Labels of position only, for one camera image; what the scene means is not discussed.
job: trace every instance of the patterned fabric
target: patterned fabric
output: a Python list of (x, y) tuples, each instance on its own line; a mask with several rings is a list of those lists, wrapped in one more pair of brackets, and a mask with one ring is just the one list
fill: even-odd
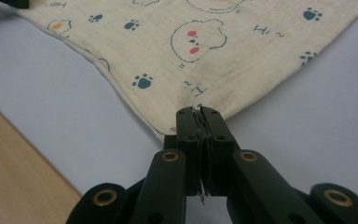
[(162, 137), (183, 107), (227, 119), (260, 99), (358, 17), (358, 0), (31, 0), (18, 13), (93, 62)]

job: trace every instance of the white surface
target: white surface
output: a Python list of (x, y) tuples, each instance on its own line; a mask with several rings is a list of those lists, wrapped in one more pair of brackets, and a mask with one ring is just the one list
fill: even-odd
[[(3, 8), (0, 110), (81, 192), (145, 177), (162, 148), (155, 135), (91, 63)], [(295, 188), (331, 182), (358, 194), (358, 20), (227, 123)], [(188, 198), (186, 223), (229, 223), (225, 203)]]

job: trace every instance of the black object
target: black object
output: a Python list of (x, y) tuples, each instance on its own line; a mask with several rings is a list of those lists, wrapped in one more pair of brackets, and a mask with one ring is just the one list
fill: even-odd
[(10, 5), (11, 7), (26, 9), (30, 6), (29, 0), (0, 0), (0, 2)]
[(261, 154), (240, 150), (217, 111), (181, 109), (176, 129), (144, 180), (127, 190), (94, 187), (67, 223), (185, 223), (186, 196), (204, 193), (227, 196), (238, 224), (358, 223), (357, 195), (333, 184), (316, 185), (310, 195), (292, 188)]

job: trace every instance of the folded towel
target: folded towel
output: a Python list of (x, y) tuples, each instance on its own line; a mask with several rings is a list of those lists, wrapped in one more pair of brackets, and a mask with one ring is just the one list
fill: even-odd
[(183, 107), (227, 119), (260, 99), (358, 17), (358, 0), (31, 0), (17, 12), (93, 62), (162, 138)]

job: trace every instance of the wooden board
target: wooden board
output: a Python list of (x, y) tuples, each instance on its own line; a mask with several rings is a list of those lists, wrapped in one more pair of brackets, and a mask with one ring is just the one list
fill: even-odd
[(79, 199), (0, 114), (0, 223), (64, 223)]

